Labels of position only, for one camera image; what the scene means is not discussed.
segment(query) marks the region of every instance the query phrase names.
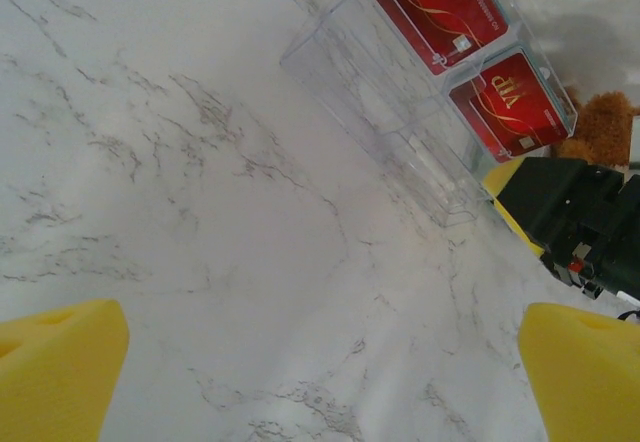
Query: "clear plastic box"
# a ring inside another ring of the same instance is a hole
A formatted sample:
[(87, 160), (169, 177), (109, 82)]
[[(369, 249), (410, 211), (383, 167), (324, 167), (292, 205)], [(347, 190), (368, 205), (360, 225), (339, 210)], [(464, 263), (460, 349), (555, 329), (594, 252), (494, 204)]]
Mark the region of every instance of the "clear plastic box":
[[(328, 4), (282, 58), (284, 69), (442, 226), (473, 220), (489, 199), (479, 181), (500, 158), (449, 94), (470, 81), (486, 86), (481, 73), (496, 53), (524, 44), (532, 67), (566, 115), (567, 133), (575, 127), (575, 110), (515, 3), (496, 1), (508, 22), (506, 33), (439, 75), (377, 0)], [(447, 56), (436, 54), (434, 60)], [(502, 155), (510, 157), (508, 151)]]

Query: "brown teddy bear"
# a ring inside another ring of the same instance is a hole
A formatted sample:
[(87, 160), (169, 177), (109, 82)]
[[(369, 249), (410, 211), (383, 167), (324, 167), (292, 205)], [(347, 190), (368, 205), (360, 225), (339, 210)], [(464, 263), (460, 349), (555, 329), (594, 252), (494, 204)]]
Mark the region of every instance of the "brown teddy bear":
[(574, 90), (568, 91), (578, 111), (576, 131), (552, 149), (556, 157), (584, 159), (590, 164), (611, 168), (628, 168), (633, 118), (640, 109), (622, 92), (594, 96), (582, 105)]

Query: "yellow object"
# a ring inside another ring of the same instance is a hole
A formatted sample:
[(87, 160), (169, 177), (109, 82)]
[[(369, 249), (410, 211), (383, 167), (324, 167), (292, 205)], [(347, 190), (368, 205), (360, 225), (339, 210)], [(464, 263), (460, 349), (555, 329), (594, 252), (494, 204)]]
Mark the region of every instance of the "yellow object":
[(534, 304), (519, 344), (550, 442), (640, 440), (640, 326)]
[(0, 324), (0, 441), (97, 441), (128, 343), (113, 300)]
[(524, 158), (520, 158), (514, 159), (511, 162), (507, 162), (506, 164), (499, 165), (491, 172), (489, 172), (489, 175), (485, 177), (482, 184), (484, 185), (485, 189), (487, 189), (487, 192), (489, 192), (489, 195), (494, 198), (494, 207), (505, 220), (507, 225), (511, 227), (511, 230), (513, 230), (518, 235), (518, 237), (526, 242), (527, 246), (536, 255), (536, 257), (542, 257), (542, 254), (544, 254), (544, 249), (538, 247), (536, 244), (531, 242), (531, 240), (529, 240), (527, 234), (524, 233), (522, 228), (518, 225), (514, 218), (511, 217), (509, 212), (507, 212), (507, 210), (503, 207), (503, 205), (498, 201), (497, 198), (498, 195), (500, 195), (500, 192), (502, 192), (502, 190), (506, 187), (511, 177), (513, 177), (513, 174), (516, 173), (516, 170), (520, 168), (523, 161)]

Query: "white marble surface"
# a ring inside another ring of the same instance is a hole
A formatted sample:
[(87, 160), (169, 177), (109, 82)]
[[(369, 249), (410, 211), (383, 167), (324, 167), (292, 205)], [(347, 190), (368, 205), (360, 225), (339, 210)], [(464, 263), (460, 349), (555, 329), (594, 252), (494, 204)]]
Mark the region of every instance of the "white marble surface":
[(0, 316), (118, 299), (103, 441), (538, 441), (525, 307), (278, 66), (318, 0), (0, 0)]

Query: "red card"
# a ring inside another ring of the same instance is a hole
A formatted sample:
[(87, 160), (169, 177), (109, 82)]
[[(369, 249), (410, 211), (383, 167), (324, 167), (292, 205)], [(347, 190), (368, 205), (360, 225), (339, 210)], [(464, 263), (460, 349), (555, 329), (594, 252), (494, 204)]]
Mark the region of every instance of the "red card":
[(480, 77), (456, 87), (450, 97), (499, 162), (569, 135), (550, 89), (521, 48), (496, 56)]
[(377, 0), (434, 74), (508, 30), (494, 0)]

